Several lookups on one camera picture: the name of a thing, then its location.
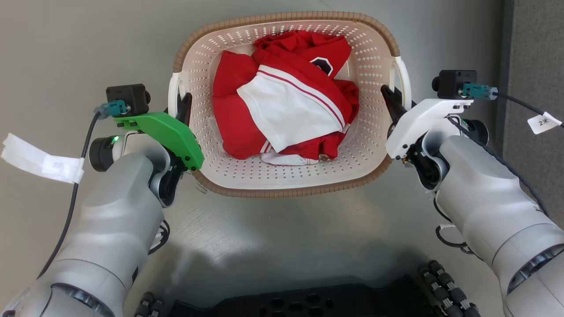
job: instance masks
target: clothing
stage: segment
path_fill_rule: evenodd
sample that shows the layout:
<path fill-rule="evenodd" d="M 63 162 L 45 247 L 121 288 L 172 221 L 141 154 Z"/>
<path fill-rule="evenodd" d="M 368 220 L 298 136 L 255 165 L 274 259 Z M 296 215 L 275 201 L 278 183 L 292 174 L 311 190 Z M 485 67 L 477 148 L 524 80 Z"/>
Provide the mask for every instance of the clothing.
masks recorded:
<path fill-rule="evenodd" d="M 359 108 L 354 83 L 334 80 L 350 55 L 346 39 L 292 31 L 254 45 L 252 56 L 224 51 L 215 75 L 213 110 L 225 151 L 236 159 L 273 151 L 282 162 L 283 155 L 337 157 Z"/>

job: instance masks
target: black logo patch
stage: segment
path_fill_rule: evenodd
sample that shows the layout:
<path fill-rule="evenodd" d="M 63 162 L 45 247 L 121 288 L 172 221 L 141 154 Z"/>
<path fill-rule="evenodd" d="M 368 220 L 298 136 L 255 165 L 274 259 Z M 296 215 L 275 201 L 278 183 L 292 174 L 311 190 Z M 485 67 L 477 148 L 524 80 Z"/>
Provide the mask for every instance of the black logo patch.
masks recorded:
<path fill-rule="evenodd" d="M 333 66 L 328 59 L 323 57 L 316 57 L 310 61 L 311 64 L 319 67 L 327 76 L 330 76 L 333 72 Z"/>

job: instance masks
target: white stripe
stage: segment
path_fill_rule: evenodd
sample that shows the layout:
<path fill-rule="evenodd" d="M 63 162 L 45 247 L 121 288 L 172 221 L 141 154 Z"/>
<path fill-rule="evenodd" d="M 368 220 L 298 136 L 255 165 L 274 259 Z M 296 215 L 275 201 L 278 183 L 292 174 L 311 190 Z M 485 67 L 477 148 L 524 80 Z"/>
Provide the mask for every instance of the white stripe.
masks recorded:
<path fill-rule="evenodd" d="M 261 148 L 261 153 L 265 153 L 266 148 L 270 145 L 268 140 L 266 140 L 265 144 Z"/>
<path fill-rule="evenodd" d="M 346 124 L 345 119 L 343 118 L 343 114 L 341 113 L 341 111 L 339 110 L 339 108 L 331 101 L 331 99 L 327 98 L 327 96 L 325 96 L 322 92 L 320 92 L 317 89 L 314 89 L 310 86 L 307 86 L 306 84 L 304 84 L 303 82 L 299 81 L 297 78 L 295 78 L 294 76 L 292 76 L 291 74 L 287 73 L 287 72 L 283 72 L 279 69 L 276 68 L 272 68 L 272 67 L 268 67 L 265 65 L 260 65 L 258 68 L 260 71 L 264 71 L 267 72 L 269 74 L 273 74 L 275 76 L 278 76 L 280 78 L 283 78 L 291 83 L 293 83 L 294 85 L 298 86 L 300 89 L 303 89 L 305 91 L 307 91 L 308 93 L 311 93 L 313 95 L 315 95 L 316 97 L 318 97 L 320 100 L 322 100 L 323 102 L 325 102 L 329 107 L 331 107 L 331 109 L 333 109 L 333 111 L 335 111 L 335 113 L 337 114 L 337 118 L 335 118 L 335 120 L 339 123 L 339 125 L 341 127 L 343 127 L 343 125 Z M 276 82 L 280 82 L 283 83 L 285 85 L 288 85 L 287 82 L 285 81 L 281 81 L 277 78 L 273 78 L 270 77 L 268 75 L 265 75 L 264 73 L 257 73 L 257 75 L 261 75 L 264 77 L 267 77 L 270 80 L 276 81 Z M 320 105 L 322 105 L 323 107 L 325 107 L 325 105 L 323 103 L 320 103 L 319 100 L 316 100 L 315 98 L 313 98 L 312 96 L 308 95 L 308 94 L 304 94 L 303 92 L 300 91 L 301 94 L 303 94 L 304 96 L 307 96 L 308 98 L 318 102 Z M 329 112 L 329 114 L 334 117 L 333 112 L 331 112 L 330 110 L 327 110 L 327 112 Z"/>

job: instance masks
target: cable connector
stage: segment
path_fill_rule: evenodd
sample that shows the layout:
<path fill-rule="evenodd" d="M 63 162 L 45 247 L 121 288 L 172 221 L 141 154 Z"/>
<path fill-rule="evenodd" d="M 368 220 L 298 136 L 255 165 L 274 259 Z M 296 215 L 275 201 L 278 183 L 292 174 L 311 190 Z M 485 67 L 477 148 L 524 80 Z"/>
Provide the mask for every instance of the cable connector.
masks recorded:
<path fill-rule="evenodd" d="M 131 110 L 131 107 L 125 104 L 123 100 L 114 100 L 112 102 L 103 103 L 99 107 L 94 108 L 94 113 L 99 112 L 98 120 L 103 120 L 109 116 L 124 115 Z"/>
<path fill-rule="evenodd" d="M 459 95 L 465 98 L 487 98 L 489 100 L 494 100 L 497 98 L 497 96 L 494 95 L 496 92 L 496 87 L 465 83 L 462 89 L 459 90 Z"/>

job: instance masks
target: red stripe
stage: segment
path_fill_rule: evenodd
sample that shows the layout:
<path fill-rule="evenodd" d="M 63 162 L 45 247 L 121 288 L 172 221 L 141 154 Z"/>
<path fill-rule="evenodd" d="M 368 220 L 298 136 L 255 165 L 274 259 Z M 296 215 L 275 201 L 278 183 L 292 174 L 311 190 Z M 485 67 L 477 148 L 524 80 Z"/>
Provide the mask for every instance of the red stripe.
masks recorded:
<path fill-rule="evenodd" d="M 258 72 L 259 72 L 259 73 L 263 73 L 263 74 L 265 74 L 265 75 L 267 75 L 267 76 L 271 76 L 271 77 L 274 77 L 274 78 L 276 78 L 276 79 L 285 81 L 285 82 L 289 83 L 290 85 L 294 86 L 294 87 L 295 87 L 296 89 L 298 89 L 299 91 L 301 91 L 301 92 L 303 92 L 303 93 L 305 93 L 305 94 L 308 94 L 308 95 L 314 97 L 314 98 L 317 99 L 319 102 L 323 103 L 323 104 L 327 107 L 327 109 L 331 110 L 331 112 L 333 113 L 333 116 L 337 119 L 337 121 L 339 121 L 339 124 L 341 124 L 341 129 L 344 127 L 344 126 L 343 126 L 343 123 L 341 122 L 341 120 L 339 119 L 339 117 L 337 116 L 337 114 L 335 113 L 335 111 L 333 110 L 333 108 L 331 108 L 331 107 L 330 107 L 326 102 L 324 102 L 323 100 L 319 99 L 319 97 L 317 97 L 316 95 L 310 93 L 309 91 L 305 91 L 304 89 L 301 89 L 300 87 L 296 86 L 295 83 L 293 83 L 293 82 L 291 82 L 291 81 L 289 81 L 289 80 L 287 80 L 287 79 L 285 79 L 285 78 L 278 77 L 278 76 L 273 75 L 273 74 L 269 74 L 269 73 L 267 73 L 267 72 L 265 72 L 265 71 L 263 71 L 263 70 L 260 70 L 260 69 L 258 70 Z"/>

